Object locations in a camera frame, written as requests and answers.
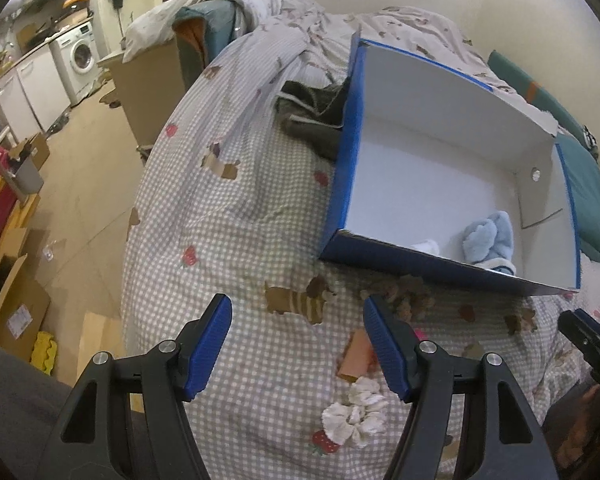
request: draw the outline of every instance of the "white cabinet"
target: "white cabinet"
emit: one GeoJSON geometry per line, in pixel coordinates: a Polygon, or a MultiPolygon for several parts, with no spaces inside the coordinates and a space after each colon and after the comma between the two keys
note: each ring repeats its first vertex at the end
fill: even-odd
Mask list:
{"type": "Polygon", "coordinates": [[[33,113],[46,132],[70,104],[48,44],[30,54],[16,70],[33,113]]]}
{"type": "Polygon", "coordinates": [[[0,79],[0,108],[18,142],[40,131],[15,70],[0,79]]]}

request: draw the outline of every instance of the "strawberry print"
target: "strawberry print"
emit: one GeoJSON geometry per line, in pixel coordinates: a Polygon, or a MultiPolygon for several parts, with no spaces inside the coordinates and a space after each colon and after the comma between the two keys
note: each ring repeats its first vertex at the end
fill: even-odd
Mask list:
{"type": "Polygon", "coordinates": [[[324,171],[314,171],[314,179],[320,184],[320,187],[327,187],[329,185],[329,177],[324,171]]]}
{"type": "Polygon", "coordinates": [[[324,430],[316,431],[311,437],[311,442],[314,444],[314,453],[320,455],[333,454],[340,449],[340,444],[332,442],[324,430]]]}
{"type": "Polygon", "coordinates": [[[418,341],[426,341],[428,339],[427,335],[419,328],[414,328],[413,333],[418,338],[418,341]]]}
{"type": "Polygon", "coordinates": [[[191,267],[198,262],[198,257],[196,256],[196,248],[193,245],[187,247],[182,253],[182,264],[183,266],[191,267]]]}
{"type": "Polygon", "coordinates": [[[176,126],[176,124],[170,123],[167,124],[167,127],[164,129],[164,132],[167,134],[167,137],[169,137],[171,139],[171,137],[173,137],[176,132],[178,131],[178,127],[176,126]]]}

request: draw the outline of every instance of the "orange strap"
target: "orange strap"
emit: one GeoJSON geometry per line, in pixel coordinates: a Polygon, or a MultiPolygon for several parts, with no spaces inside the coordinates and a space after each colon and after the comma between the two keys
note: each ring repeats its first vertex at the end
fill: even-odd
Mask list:
{"type": "Polygon", "coordinates": [[[532,102],[536,98],[536,94],[538,93],[539,88],[540,88],[540,85],[538,83],[536,83],[535,81],[532,81],[531,83],[529,83],[529,88],[526,89],[526,96],[525,96],[525,101],[527,103],[532,102]]]}
{"type": "Polygon", "coordinates": [[[203,68],[208,65],[205,49],[205,28],[205,19],[202,17],[184,20],[173,27],[173,30],[180,38],[186,40],[187,43],[202,55],[203,68]]]}

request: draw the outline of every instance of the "yellow object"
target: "yellow object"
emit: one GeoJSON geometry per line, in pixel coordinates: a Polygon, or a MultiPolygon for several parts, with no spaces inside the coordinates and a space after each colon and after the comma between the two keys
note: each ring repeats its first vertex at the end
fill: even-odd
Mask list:
{"type": "Polygon", "coordinates": [[[31,364],[45,374],[51,375],[56,354],[58,354],[58,343],[53,340],[53,336],[49,332],[38,332],[31,353],[31,364]]]}

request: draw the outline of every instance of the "checkered fabric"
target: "checkered fabric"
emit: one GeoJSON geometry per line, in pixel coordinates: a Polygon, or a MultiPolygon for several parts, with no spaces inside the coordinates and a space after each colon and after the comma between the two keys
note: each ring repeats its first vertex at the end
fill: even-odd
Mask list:
{"type": "MultiPolygon", "coordinates": [[[[146,352],[197,319],[216,292],[231,298],[234,320],[216,367],[206,390],[186,405],[215,479],[382,478],[408,414],[375,370],[390,399],[388,431],[362,450],[312,454],[322,410],[349,387],[336,371],[350,334],[362,326],[360,289],[385,276],[317,260],[333,168],[280,131],[274,100],[289,79],[343,81],[359,26],[366,38],[505,85],[457,26],[432,12],[390,7],[335,16],[311,0],[285,0],[279,15],[234,41],[190,88],[146,165],[125,257],[126,347],[146,352]],[[221,169],[203,165],[206,156],[221,169]],[[321,324],[267,312],[265,284],[303,291],[317,274],[336,294],[321,324]]],[[[432,285],[436,304],[413,324],[451,354],[501,354],[542,419],[586,370],[557,333],[558,314],[582,306],[600,319],[600,265],[583,255],[582,273],[583,291],[571,300],[432,285]],[[511,329],[505,316],[519,326],[511,329]]],[[[455,399],[448,433],[456,441],[461,417],[455,399]]],[[[443,459],[441,478],[454,454],[443,459]]]]}

